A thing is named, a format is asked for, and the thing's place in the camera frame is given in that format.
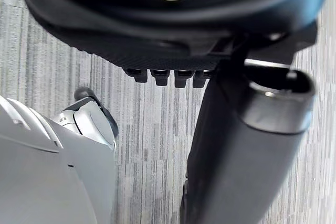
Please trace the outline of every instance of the floor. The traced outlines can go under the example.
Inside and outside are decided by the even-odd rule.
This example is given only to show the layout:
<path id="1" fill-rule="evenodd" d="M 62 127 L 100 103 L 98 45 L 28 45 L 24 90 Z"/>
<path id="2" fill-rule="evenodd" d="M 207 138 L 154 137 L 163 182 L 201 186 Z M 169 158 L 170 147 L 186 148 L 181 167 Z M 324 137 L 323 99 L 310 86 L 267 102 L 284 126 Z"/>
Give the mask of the floor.
<path id="1" fill-rule="evenodd" d="M 298 53 L 318 94 L 309 132 L 262 224 L 336 223 L 336 0 L 319 17 L 316 46 Z M 112 223 L 178 223 L 186 158 L 204 90 L 135 83 L 95 55 L 70 48 L 30 17 L 23 0 L 0 0 L 0 94 L 52 116 L 79 86 L 115 117 L 118 193 Z"/>

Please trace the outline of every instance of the black plastic tab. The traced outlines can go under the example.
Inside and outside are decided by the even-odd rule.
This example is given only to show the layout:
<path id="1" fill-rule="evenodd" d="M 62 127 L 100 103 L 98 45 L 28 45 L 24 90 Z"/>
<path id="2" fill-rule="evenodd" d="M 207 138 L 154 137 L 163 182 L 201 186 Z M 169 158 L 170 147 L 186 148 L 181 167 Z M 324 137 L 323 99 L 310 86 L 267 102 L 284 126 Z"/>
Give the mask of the black plastic tab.
<path id="1" fill-rule="evenodd" d="M 201 70 L 196 71 L 193 80 L 193 88 L 203 88 L 205 81 L 214 75 L 215 71 Z"/>
<path id="2" fill-rule="evenodd" d="M 195 71 L 191 70 L 175 70 L 175 87 L 185 88 L 187 79 L 190 79 L 194 73 Z"/>
<path id="3" fill-rule="evenodd" d="M 147 82 L 147 78 L 148 78 L 147 69 L 128 68 L 128 69 L 123 69 L 123 70 L 128 76 L 133 77 L 136 82 L 139 82 L 139 83 Z"/>
<path id="4" fill-rule="evenodd" d="M 151 74 L 155 78 L 156 85 L 167 86 L 170 70 L 151 70 Z"/>

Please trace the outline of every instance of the black plastic housing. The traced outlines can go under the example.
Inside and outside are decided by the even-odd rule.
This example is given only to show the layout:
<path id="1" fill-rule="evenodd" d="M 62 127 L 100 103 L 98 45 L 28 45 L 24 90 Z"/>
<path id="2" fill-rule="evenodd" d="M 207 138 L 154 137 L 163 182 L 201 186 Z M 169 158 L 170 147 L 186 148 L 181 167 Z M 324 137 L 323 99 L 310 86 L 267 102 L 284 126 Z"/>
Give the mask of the black plastic housing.
<path id="1" fill-rule="evenodd" d="M 296 80 L 282 73 L 264 75 L 273 79 L 272 87 L 255 90 L 250 84 L 259 82 L 264 70 L 249 67 L 245 73 L 260 72 L 248 76 L 225 70 L 210 80 L 198 116 L 181 207 L 183 224 L 257 223 L 309 125 L 314 87 L 305 74 L 295 72 Z M 275 95 L 267 96 L 269 88 Z M 252 120 L 246 117 L 250 112 Z"/>

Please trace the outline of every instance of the gray plastic part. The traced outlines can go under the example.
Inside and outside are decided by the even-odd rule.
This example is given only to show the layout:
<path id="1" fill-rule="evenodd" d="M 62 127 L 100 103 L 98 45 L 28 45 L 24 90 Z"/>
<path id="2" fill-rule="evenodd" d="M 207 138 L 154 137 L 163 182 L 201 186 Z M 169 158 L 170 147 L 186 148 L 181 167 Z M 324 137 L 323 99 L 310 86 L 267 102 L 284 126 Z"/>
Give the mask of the gray plastic part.
<path id="1" fill-rule="evenodd" d="M 115 191 L 114 151 L 105 144 L 65 130 L 50 121 L 82 180 L 99 224 L 110 224 Z"/>
<path id="2" fill-rule="evenodd" d="M 114 151 L 13 103 L 31 130 L 0 104 L 0 223 L 110 224 Z"/>
<path id="3" fill-rule="evenodd" d="M 35 120 L 28 114 L 22 116 L 33 129 Z M 14 124 L 1 106 L 0 121 L 0 223 L 97 223 L 64 149 L 38 128 L 29 131 Z"/>
<path id="4" fill-rule="evenodd" d="M 73 117 L 74 113 L 75 112 L 73 110 L 63 110 L 61 113 L 53 116 L 51 119 L 59 125 L 64 126 L 68 123 L 75 123 L 75 119 Z"/>
<path id="5" fill-rule="evenodd" d="M 45 129 L 33 112 L 31 112 L 28 107 L 26 107 L 26 110 L 23 111 L 16 104 L 12 102 L 10 104 L 13 105 L 13 108 L 20 114 L 29 129 L 23 124 L 16 124 L 13 122 L 13 119 L 0 104 L 1 135 L 18 144 L 25 145 L 30 148 L 58 153 L 59 150 L 57 145 L 51 141 L 48 135 L 46 135 Z"/>
<path id="6" fill-rule="evenodd" d="M 74 113 L 81 134 L 114 149 L 114 135 L 109 121 L 95 102 L 88 102 Z"/>

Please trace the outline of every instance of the striped carpet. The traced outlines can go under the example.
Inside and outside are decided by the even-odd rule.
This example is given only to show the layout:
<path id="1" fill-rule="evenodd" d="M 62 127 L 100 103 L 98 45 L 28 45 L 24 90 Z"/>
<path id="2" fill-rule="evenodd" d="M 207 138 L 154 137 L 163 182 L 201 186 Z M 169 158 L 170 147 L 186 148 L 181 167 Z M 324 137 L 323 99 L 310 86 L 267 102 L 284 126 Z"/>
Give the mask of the striped carpet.
<path id="1" fill-rule="evenodd" d="M 336 0 L 320 15 L 319 42 L 298 53 L 319 93 L 312 126 L 262 224 L 336 223 Z M 204 90 L 135 83 L 95 55 L 39 27 L 23 0 L 0 0 L 0 94 L 52 116 L 92 87 L 115 117 L 118 193 L 113 223 L 178 223 L 188 150 Z"/>

